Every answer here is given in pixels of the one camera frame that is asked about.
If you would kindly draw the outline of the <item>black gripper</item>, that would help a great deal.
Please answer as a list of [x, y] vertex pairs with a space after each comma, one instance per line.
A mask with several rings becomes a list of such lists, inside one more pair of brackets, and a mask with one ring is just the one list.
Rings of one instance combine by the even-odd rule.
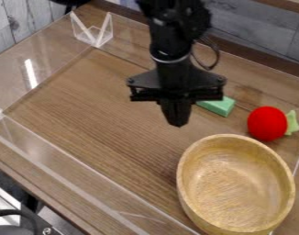
[[227, 79], [198, 68], [191, 60], [158, 67], [127, 79], [133, 101], [157, 101], [169, 123], [183, 127], [197, 101], [222, 100]]

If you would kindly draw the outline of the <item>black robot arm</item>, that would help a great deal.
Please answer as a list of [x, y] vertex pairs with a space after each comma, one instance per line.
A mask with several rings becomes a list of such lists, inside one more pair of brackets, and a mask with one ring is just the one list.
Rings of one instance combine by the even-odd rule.
[[150, 27], [150, 54], [157, 68], [127, 79], [133, 101], [161, 105], [178, 128], [190, 120], [191, 106], [223, 98], [227, 78], [213, 66], [191, 61], [193, 45], [211, 27], [211, 12], [202, 0], [137, 0]]

